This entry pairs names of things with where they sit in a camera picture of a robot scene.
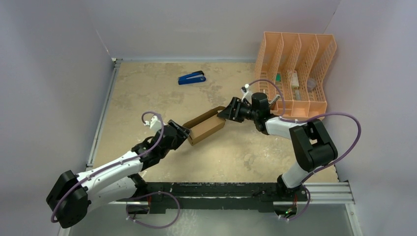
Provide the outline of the blue black stapler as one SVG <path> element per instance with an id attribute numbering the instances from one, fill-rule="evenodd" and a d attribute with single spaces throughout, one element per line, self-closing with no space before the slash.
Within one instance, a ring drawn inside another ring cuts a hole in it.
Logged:
<path id="1" fill-rule="evenodd" d="M 195 71 L 187 75 L 178 77 L 179 85 L 188 85 L 205 82 L 207 79 L 203 71 Z"/>

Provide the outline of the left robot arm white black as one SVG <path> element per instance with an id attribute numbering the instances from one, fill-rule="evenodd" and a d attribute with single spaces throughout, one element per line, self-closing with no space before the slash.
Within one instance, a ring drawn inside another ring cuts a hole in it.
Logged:
<path id="1" fill-rule="evenodd" d="M 106 203 L 130 198 L 141 201 L 147 184 L 139 173 L 178 149 L 190 134 L 189 128 L 170 120 L 114 161 L 78 174 L 71 170 L 62 173 L 46 198 L 51 221 L 70 228 Z"/>

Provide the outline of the brown cardboard box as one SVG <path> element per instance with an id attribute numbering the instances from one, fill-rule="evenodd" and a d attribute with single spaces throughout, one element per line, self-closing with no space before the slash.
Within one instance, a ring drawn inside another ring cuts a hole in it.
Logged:
<path id="1" fill-rule="evenodd" d="M 225 108 L 226 107 L 218 106 L 182 125 L 191 130 L 188 141 L 192 146 L 200 143 L 202 140 L 221 130 L 225 126 L 226 120 L 217 116 Z"/>

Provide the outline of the black white patterned clip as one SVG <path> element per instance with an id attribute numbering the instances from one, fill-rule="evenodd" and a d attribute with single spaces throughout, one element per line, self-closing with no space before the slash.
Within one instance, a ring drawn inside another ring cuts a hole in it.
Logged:
<path id="1" fill-rule="evenodd" d="M 269 106 L 273 106 L 279 99 L 281 98 L 281 96 L 278 94 L 276 95 L 270 102 L 269 102 Z"/>

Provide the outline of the white bottle in organizer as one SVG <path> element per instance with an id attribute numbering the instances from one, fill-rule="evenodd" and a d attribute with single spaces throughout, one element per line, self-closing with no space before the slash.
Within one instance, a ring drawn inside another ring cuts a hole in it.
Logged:
<path id="1" fill-rule="evenodd" d="M 298 73 L 294 70 L 290 79 L 290 85 L 292 89 L 299 88 Z"/>

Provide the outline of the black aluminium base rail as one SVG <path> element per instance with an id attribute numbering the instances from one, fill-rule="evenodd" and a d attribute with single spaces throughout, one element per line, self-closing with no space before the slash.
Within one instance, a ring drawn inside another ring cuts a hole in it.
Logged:
<path id="1" fill-rule="evenodd" d="M 135 214 L 148 208 L 151 214 L 168 209 L 256 210 L 292 218 L 308 205 L 344 205 L 354 203 L 350 185 L 307 183 L 295 190 L 282 190 L 274 182 L 142 182 L 131 179 L 89 194 L 89 211 L 106 204 L 125 204 Z"/>

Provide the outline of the grey round item in organizer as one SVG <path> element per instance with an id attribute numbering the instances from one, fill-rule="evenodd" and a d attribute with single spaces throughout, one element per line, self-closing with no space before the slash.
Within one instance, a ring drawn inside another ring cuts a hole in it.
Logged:
<path id="1" fill-rule="evenodd" d="M 306 87 L 308 92 L 312 92 L 317 86 L 317 81 L 313 78 L 308 78 L 306 81 Z"/>

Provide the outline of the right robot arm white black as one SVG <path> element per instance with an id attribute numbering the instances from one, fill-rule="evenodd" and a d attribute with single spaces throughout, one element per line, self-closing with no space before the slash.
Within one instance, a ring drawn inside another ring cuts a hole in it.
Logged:
<path id="1" fill-rule="evenodd" d="M 338 156 L 337 148 L 321 120 L 296 122 L 277 116 L 271 113 L 267 95 L 261 92 L 252 94 L 250 102 L 233 97 L 217 116 L 239 123 L 251 120 L 259 132 L 292 142 L 296 162 L 277 178 L 276 193 L 282 200 L 290 199 L 309 174 Z"/>

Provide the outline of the green item in organizer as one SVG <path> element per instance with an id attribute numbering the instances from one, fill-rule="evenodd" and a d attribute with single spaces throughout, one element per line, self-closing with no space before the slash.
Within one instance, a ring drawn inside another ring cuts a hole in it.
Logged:
<path id="1" fill-rule="evenodd" d="M 278 73 L 278 74 L 276 75 L 276 77 L 275 77 L 275 81 L 276 81 L 276 82 L 280 82 L 280 81 L 281 81 L 281 74 L 280 74 L 280 73 Z"/>

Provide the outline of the orange plastic file organizer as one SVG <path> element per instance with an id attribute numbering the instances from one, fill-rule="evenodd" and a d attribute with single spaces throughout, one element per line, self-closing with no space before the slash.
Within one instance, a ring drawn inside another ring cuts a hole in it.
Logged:
<path id="1" fill-rule="evenodd" d="M 268 100 L 272 113 L 304 120 L 324 114 L 323 85 L 337 49 L 332 34 L 264 32 L 251 85 Z"/>

